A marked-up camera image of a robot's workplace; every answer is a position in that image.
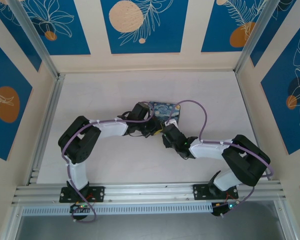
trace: beige circle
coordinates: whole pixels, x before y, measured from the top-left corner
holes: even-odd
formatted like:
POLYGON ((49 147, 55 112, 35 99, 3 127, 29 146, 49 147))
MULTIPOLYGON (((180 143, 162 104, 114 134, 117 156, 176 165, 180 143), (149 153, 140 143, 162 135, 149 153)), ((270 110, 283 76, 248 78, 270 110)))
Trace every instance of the beige circle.
POLYGON ((146 42, 146 40, 145 40, 144 38, 140 38, 140 39, 139 39, 139 43, 140 43, 140 44, 144 44, 145 42, 146 42))
POLYGON ((109 12, 112 27, 121 33, 130 33, 144 23, 140 8, 132 1, 118 1, 109 12))
POLYGON ((4 5, 8 5, 7 0, 0 0, 0 3, 4 4, 4 5))
POLYGON ((216 0, 216 4, 218 5, 226 4, 226 2, 228 2, 228 0, 216 0))

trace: colorful card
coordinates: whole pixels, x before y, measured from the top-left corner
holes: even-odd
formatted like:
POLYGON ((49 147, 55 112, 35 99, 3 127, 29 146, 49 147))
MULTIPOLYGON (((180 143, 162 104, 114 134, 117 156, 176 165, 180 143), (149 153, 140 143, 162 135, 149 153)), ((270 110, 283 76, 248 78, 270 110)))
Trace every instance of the colorful card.
MULTIPOLYGON (((154 108, 154 115, 164 124, 169 116, 170 113, 175 105, 175 103, 165 103, 165 102, 156 102, 151 101, 150 104, 154 108)), ((180 105, 177 105, 174 108, 174 111, 172 113, 171 119, 176 120, 176 122, 179 122, 179 116, 180 116, 180 105)))
POLYGON ((32 86, 0 48, 0 158, 7 160, 32 86))
POLYGON ((112 54, 180 53, 188 0, 101 0, 112 54))
POLYGON ((261 81, 289 154, 300 149, 300 28, 261 81))
POLYGON ((254 66, 259 62, 295 2, 296 0, 280 0, 250 55, 254 66))

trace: beige wall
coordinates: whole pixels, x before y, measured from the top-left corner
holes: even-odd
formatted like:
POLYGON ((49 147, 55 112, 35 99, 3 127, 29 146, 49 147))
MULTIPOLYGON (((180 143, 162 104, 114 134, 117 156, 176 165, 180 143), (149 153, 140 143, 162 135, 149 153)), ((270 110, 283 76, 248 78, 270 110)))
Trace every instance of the beige wall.
POLYGON ((270 156, 274 178, 281 181, 300 226, 300 150, 288 155, 261 87, 261 80, 299 28, 300 0, 297 0, 256 67, 248 60, 238 76, 260 146, 270 156))
POLYGON ((37 72, 0 20, 0 47, 32 85, 8 161, 0 159, 0 232, 6 224, 7 211, 16 186, 23 185, 31 167, 37 139, 42 128, 54 79, 42 64, 37 72))
POLYGON ((59 55, 51 58, 58 70, 64 73, 233 69, 240 57, 240 51, 201 53, 215 1, 188 1, 180 53, 112 55, 100 0, 74 0, 91 55, 59 55))

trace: metal frame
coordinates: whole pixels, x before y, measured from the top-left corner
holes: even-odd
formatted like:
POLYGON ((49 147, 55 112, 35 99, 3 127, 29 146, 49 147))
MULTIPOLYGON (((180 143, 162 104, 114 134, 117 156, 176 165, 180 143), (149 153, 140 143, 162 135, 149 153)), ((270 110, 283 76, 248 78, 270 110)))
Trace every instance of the metal frame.
POLYGON ((238 74, 246 61, 249 59, 250 54, 252 53, 253 49, 255 48, 261 34, 265 30, 273 12, 276 10, 280 0, 269 0, 267 1, 263 11, 258 18, 256 25, 253 28, 252 33, 250 34, 248 40, 246 41, 245 46, 241 52, 238 62, 234 67, 234 72, 238 74))
MULTIPOLYGON (((64 81, 64 75, 56 82, 51 101, 48 106, 44 126, 38 141, 33 169, 29 176, 28 185, 18 186, 11 207, 14 212, 11 214, 10 222, 13 225, 7 225, 3 240, 14 240, 20 224, 20 217, 23 213, 29 214, 29 211, 36 211, 35 214, 42 214, 40 211, 56 209, 53 214, 66 215, 65 209, 69 208, 67 203, 59 203, 59 196, 62 187, 65 184, 37 184, 37 177, 40 170, 43 154, 49 137, 50 128, 53 122, 54 114, 58 105, 61 88, 64 81)), ((105 187, 104 202, 96 203, 98 209, 118 208, 118 206, 158 206, 168 205, 170 207, 192 206, 193 204, 206 205, 209 203, 222 202, 222 200, 194 200, 193 185, 202 184, 202 182, 177 182, 177 183, 147 183, 147 184, 102 184, 105 187)), ((251 191, 251 187, 245 185, 238 186, 239 199, 243 199, 251 191)), ((284 191, 278 180, 262 180, 255 187, 255 192, 248 201, 273 201, 277 214, 280 219, 281 227, 287 240, 299 240, 300 231, 294 218, 291 215, 284 191)), ((118 214, 120 210, 113 211, 112 214, 118 214)))
POLYGON ((11 9, 12 13, 14 14, 15 18, 20 23, 23 31, 25 32, 26 36, 29 38, 30 42, 32 43, 34 49, 39 54, 42 61, 45 63, 48 71, 51 75, 57 80, 59 73, 58 70, 51 60, 50 54, 42 42, 38 32, 36 31, 34 25, 32 24, 30 18, 28 17, 25 9, 22 7, 20 1, 18 0, 6 0, 9 8, 11 9))

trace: wire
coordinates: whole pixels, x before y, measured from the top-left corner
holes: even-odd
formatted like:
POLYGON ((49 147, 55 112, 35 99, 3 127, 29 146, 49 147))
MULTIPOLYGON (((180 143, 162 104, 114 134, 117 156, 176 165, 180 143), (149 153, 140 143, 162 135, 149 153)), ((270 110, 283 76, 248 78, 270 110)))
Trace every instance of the wire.
MULTIPOLYGON (((226 213, 224 213, 224 214, 222 214, 221 215, 221 217, 223 217, 224 215, 226 215, 226 214, 228 214, 230 211, 233 211, 233 210, 235 210, 237 207, 239 207, 242 203, 244 203, 248 198, 250 198, 250 196, 254 193, 254 191, 255 191, 255 187, 253 186, 252 187, 252 190, 251 190, 251 192, 248 194, 248 196, 246 196, 245 198, 243 198, 243 200, 242 201, 240 201, 234 208, 232 208, 231 210, 229 210, 229 211, 227 211, 226 213)), ((223 204, 220 204, 220 205, 218 205, 218 206, 213 206, 212 208, 214 209, 214 208, 218 208, 218 207, 223 207, 223 206, 225 206, 225 205, 228 205, 229 203, 223 203, 223 204)))
POLYGON ((75 220, 74 219, 74 214, 72 214, 72 218, 74 221, 77 221, 79 223, 92 223, 97 219, 97 213, 96 210, 93 208, 93 206, 87 201, 87 199, 81 194, 81 192, 79 191, 79 189, 77 189, 75 183, 73 182, 72 178, 71 178, 71 172, 70 172, 70 159, 65 156, 66 150, 69 147, 69 145, 71 144, 71 142, 85 129, 93 126, 94 124, 104 124, 104 123, 113 123, 113 122, 119 122, 119 123, 145 123, 147 121, 149 121, 155 114, 155 110, 154 107, 146 101, 142 101, 141 103, 143 104, 147 104, 148 106, 150 106, 152 113, 149 115, 149 117, 147 119, 144 120, 123 120, 123 119, 110 119, 110 120, 102 120, 102 121, 94 121, 94 122, 90 122, 89 124, 83 126, 82 128, 80 128, 70 139, 69 141, 65 144, 62 152, 61 152, 61 157, 66 161, 67 163, 67 174, 68 174, 68 181, 71 184, 71 186, 73 187, 73 189, 75 190, 75 192, 80 196, 80 198, 88 205, 88 207, 92 210, 93 212, 93 219, 92 220, 88 220, 88 221, 81 221, 81 220, 75 220))
POLYGON ((229 194, 228 194, 228 193, 226 193, 226 198, 225 198, 225 201, 224 201, 224 203, 226 203, 226 202, 228 201, 228 198, 229 198, 229 194))
POLYGON ((246 196, 242 201, 240 201, 234 208, 232 208, 230 211, 227 211, 226 213, 222 214, 221 217, 223 217, 224 215, 228 214, 229 212, 235 210, 237 207, 239 207, 242 203, 244 203, 248 198, 250 198, 250 196, 254 193, 255 191, 255 187, 252 187, 251 192, 248 194, 248 196, 246 196))
POLYGON ((250 151, 249 149, 246 149, 238 144, 234 144, 234 143, 231 143, 231 142, 223 142, 223 141, 210 141, 210 140, 204 140, 202 139, 202 133, 207 125, 207 121, 208 121, 208 114, 207 114, 207 111, 206 109, 204 108, 204 106, 202 106, 199 102, 197 101, 194 101, 194 100, 182 100, 178 103, 176 103, 171 112, 170 112, 170 115, 169 115, 169 118, 166 122, 169 122, 171 117, 172 117, 172 114, 174 113, 175 109, 176 109, 176 106, 177 105, 180 105, 182 103, 185 103, 185 102, 190 102, 190 103, 194 103, 194 104, 197 104, 200 108, 202 108, 203 112, 204 112, 204 123, 203 123, 203 126, 202 126, 202 129, 199 133, 199 140, 200 142, 204 143, 204 144, 216 144, 216 145, 228 145, 228 146, 232 146, 232 147, 235 147, 237 149, 240 149, 240 150, 243 150, 245 151, 247 154, 250 154, 252 156, 254 156, 256 159, 258 159, 260 162, 262 162, 269 170, 270 170, 270 173, 269 174, 266 174, 266 175, 262 175, 261 178, 267 178, 267 177, 271 177, 274 175, 274 169, 260 156, 258 156, 257 154, 255 154, 254 152, 250 151))

